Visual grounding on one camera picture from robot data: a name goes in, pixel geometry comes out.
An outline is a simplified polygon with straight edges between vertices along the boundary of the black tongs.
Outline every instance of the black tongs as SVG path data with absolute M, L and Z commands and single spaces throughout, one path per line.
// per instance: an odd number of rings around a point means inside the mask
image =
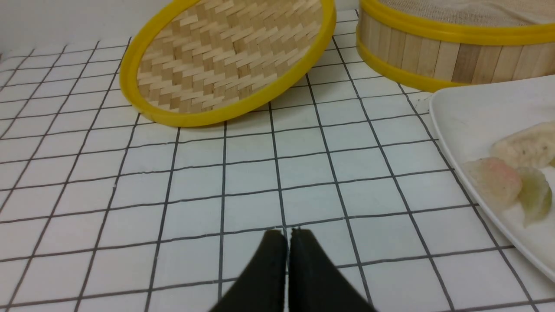
M 339 273 L 311 231 L 294 229 L 289 256 L 290 312 L 377 312 Z M 249 265 L 211 312 L 282 312 L 287 241 L 266 231 Z

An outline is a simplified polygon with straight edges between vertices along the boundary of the yellow rim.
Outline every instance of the yellow rim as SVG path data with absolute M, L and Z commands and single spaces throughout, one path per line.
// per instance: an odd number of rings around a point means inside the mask
M 476 27 L 441 23 L 387 7 L 379 0 L 361 0 L 361 8 L 379 22 L 417 36 L 482 46 L 522 46 L 555 40 L 555 24 L 521 27 Z
M 356 30 L 356 49 L 359 52 L 362 60 L 376 72 L 384 75 L 395 82 L 399 82 L 408 87 L 415 88 L 422 91 L 435 92 L 440 89 L 449 87 L 461 87 L 468 85 L 466 83 L 456 83 L 445 80 L 438 80 L 429 77 L 413 74 L 397 67 L 391 66 L 386 62 L 380 60 L 375 55 L 370 53 L 368 49 L 362 44 L 359 37 L 359 30 Z
M 144 52 L 154 37 L 174 17 L 193 6 L 198 1 L 199 0 L 175 0 L 171 2 L 156 14 L 143 29 L 140 30 L 137 36 L 133 38 L 133 41 L 123 57 L 119 77 L 122 92 L 127 100 L 130 101 L 143 116 L 154 122 L 173 127 L 198 127 L 219 123 L 256 109 L 276 98 L 299 81 L 299 79 L 301 79 L 318 61 L 334 33 L 336 19 L 334 0 L 320 0 L 322 2 L 322 13 L 324 15 L 320 33 L 316 36 L 314 43 L 306 52 L 306 55 L 283 76 L 253 95 L 221 109 L 198 114 L 168 112 L 150 105 L 140 95 L 137 86 L 137 70 L 139 69 L 140 60 Z

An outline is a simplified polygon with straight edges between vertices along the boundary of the white plate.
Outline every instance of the white plate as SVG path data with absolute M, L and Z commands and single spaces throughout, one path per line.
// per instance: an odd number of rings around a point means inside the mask
M 430 114 L 440 146 L 466 189 L 515 247 L 555 281 L 555 208 L 543 222 L 524 228 L 520 204 L 495 213 L 461 170 L 467 161 L 489 157 L 495 141 L 555 120 L 555 76 L 443 89 L 431 97 Z M 542 172 L 555 191 L 555 169 Z

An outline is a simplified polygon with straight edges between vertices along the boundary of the woven bamboo lid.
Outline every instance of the woven bamboo lid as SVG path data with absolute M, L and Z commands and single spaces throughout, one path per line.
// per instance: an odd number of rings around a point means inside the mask
M 234 118 L 297 82 L 334 26 L 333 0 L 176 0 L 129 46 L 122 92 L 167 125 Z

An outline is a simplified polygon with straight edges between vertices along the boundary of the white grid surface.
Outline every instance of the white grid surface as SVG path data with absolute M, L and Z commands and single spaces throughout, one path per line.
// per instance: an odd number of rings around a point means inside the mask
M 199 129 L 129 106 L 129 38 L 6 56 L 0 312 L 206 311 L 295 227 L 382 312 L 554 311 L 439 151 L 429 94 L 361 62 L 357 19 L 281 97 Z

